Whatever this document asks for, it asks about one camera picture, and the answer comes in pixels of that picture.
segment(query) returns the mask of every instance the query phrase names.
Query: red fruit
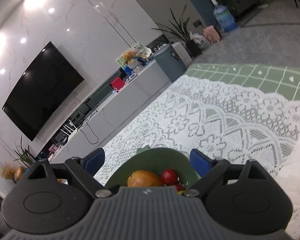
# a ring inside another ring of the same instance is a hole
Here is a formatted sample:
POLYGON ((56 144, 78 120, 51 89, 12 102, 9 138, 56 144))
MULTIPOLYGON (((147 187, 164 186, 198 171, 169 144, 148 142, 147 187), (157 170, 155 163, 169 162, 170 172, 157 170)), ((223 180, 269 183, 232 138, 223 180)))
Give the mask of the red fruit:
POLYGON ((175 184, 174 186, 176 186, 177 191, 183 190, 183 187, 180 184, 175 184))
POLYGON ((177 184, 178 174, 172 169, 167 169, 162 173, 161 180, 164 184, 168 186, 177 184))

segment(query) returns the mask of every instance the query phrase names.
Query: blue gripper pad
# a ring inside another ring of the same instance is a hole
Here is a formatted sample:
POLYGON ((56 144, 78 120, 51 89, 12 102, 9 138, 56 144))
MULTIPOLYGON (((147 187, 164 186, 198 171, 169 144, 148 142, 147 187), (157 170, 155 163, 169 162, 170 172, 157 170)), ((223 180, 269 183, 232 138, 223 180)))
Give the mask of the blue gripper pad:
POLYGON ((105 163, 105 151, 102 148, 94 150, 81 159, 80 164, 91 176, 94 176, 105 163))
POLYGON ((199 176, 203 177, 212 169, 214 161, 198 149, 192 149, 190 152, 190 164, 199 176))

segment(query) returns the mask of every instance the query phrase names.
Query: fruit bowl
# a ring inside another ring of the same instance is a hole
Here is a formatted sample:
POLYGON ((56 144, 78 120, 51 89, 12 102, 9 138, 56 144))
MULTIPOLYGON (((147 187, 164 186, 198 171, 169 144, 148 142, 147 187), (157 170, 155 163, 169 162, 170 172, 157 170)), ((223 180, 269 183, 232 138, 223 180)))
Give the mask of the fruit bowl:
POLYGON ((161 175, 166 169, 177 172, 180 183, 187 189, 194 184, 199 176, 190 165, 189 159, 181 152, 171 148, 145 148, 138 149, 137 154, 127 160, 109 178, 106 187, 115 185, 126 186, 127 179, 134 171, 146 170, 161 175))

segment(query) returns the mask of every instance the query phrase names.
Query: trash bin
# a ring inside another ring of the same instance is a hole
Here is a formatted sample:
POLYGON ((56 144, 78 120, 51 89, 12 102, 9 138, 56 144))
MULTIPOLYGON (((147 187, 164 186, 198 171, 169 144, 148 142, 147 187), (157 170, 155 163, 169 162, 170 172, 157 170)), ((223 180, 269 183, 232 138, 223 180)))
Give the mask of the trash bin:
POLYGON ((186 65, 171 44, 163 46, 156 51, 153 57, 171 82, 175 82, 187 70, 186 65))

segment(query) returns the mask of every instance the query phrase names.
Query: ribbed rubber surface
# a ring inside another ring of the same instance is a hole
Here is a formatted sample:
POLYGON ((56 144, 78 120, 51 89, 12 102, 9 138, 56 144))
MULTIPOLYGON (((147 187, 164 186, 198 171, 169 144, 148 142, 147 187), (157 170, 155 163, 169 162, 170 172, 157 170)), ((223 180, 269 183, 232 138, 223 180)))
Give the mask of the ribbed rubber surface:
POLYGON ((283 231, 264 236, 231 232, 210 218, 200 199, 178 195, 175 187, 121 187, 115 196, 97 199, 88 214, 71 228, 42 236, 13 230, 2 239, 276 240, 282 237, 283 231))

